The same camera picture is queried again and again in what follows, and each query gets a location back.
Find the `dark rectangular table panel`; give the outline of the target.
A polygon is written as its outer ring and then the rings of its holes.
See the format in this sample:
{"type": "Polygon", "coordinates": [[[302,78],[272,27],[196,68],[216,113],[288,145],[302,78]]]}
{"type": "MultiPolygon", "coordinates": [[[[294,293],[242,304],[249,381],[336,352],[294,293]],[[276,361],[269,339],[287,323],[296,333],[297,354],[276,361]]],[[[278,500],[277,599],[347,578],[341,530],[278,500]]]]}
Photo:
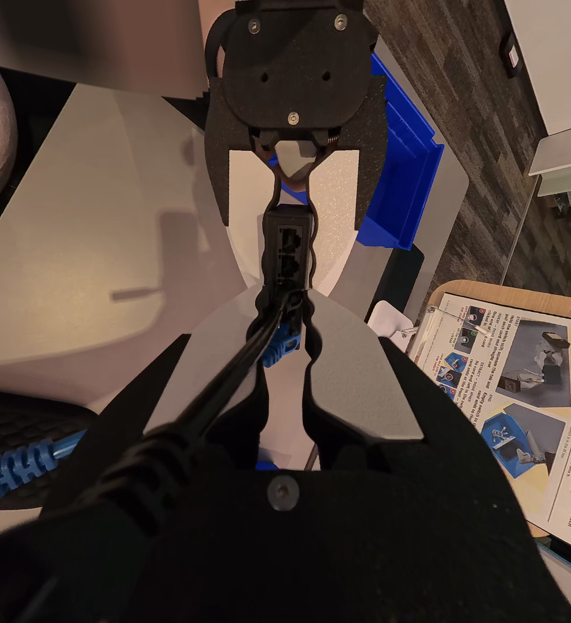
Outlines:
{"type": "Polygon", "coordinates": [[[368,247],[354,242],[329,298],[368,321],[380,301],[403,312],[424,263],[424,254],[410,250],[368,247]]]}

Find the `black network switch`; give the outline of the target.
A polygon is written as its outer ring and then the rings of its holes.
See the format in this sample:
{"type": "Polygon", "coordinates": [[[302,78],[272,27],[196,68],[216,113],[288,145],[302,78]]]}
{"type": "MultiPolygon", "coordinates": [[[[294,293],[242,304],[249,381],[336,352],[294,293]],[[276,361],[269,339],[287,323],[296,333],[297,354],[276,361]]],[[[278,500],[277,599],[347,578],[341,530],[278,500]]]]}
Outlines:
{"type": "Polygon", "coordinates": [[[296,335],[302,329],[302,293],[308,288],[313,265],[315,218],[312,208],[306,204],[277,205],[264,215],[262,232],[263,294],[270,305],[281,293],[291,293],[281,322],[289,325],[291,335],[296,335]]]}

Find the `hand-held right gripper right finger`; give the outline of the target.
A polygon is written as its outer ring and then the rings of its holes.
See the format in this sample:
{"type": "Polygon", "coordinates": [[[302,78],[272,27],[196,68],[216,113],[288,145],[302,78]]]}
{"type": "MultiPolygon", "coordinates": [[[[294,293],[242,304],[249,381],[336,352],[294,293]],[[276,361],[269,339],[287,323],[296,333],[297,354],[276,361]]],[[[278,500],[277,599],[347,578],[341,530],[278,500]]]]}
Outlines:
{"type": "Polygon", "coordinates": [[[346,446],[419,442],[424,434],[375,332],[317,290],[304,301],[304,429],[320,463],[346,446]]]}

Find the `white stand base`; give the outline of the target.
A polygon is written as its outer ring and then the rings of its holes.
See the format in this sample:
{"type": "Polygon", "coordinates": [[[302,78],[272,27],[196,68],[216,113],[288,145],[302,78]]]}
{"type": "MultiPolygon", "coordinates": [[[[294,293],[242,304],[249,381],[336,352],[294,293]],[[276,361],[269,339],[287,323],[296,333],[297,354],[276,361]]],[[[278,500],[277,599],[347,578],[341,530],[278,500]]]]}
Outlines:
{"type": "Polygon", "coordinates": [[[372,309],[368,327],[378,337],[390,339],[402,352],[405,352],[418,328],[386,300],[379,300],[372,309]]]}

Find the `blue plastic bin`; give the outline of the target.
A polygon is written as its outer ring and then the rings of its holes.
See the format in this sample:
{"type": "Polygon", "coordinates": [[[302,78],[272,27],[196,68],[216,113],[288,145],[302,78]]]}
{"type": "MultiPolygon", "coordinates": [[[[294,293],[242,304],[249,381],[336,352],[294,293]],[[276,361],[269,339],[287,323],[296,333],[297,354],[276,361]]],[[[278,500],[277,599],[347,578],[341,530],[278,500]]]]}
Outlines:
{"type": "Polygon", "coordinates": [[[435,142],[435,131],[375,52],[371,59],[372,75],[386,77],[388,144],[357,241],[367,247],[410,250],[444,145],[435,142]]]}

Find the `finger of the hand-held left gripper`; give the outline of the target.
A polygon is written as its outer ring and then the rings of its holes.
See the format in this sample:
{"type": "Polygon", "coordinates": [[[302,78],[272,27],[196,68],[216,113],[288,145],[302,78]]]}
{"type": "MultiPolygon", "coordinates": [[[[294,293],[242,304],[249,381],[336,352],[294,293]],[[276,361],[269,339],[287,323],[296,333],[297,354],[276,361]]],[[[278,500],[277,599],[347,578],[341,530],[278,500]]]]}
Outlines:
{"type": "Polygon", "coordinates": [[[308,197],[318,226],[312,288],[321,293],[335,287],[356,240],[358,168],[359,152],[332,152],[310,173],[308,197]]]}
{"type": "Polygon", "coordinates": [[[229,152],[229,224],[227,236],[246,285],[262,284],[263,218],[273,203],[274,170],[256,153],[229,152]]]}

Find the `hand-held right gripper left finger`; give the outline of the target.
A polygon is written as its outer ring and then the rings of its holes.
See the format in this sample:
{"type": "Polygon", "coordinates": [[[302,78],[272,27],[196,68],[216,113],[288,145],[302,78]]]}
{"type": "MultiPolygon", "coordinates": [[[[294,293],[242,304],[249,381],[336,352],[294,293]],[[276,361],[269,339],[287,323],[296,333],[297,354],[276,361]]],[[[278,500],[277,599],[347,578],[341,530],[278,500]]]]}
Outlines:
{"type": "Polygon", "coordinates": [[[191,333],[144,433],[175,421],[233,359],[257,318],[260,287],[250,287],[212,312],[191,333]]]}

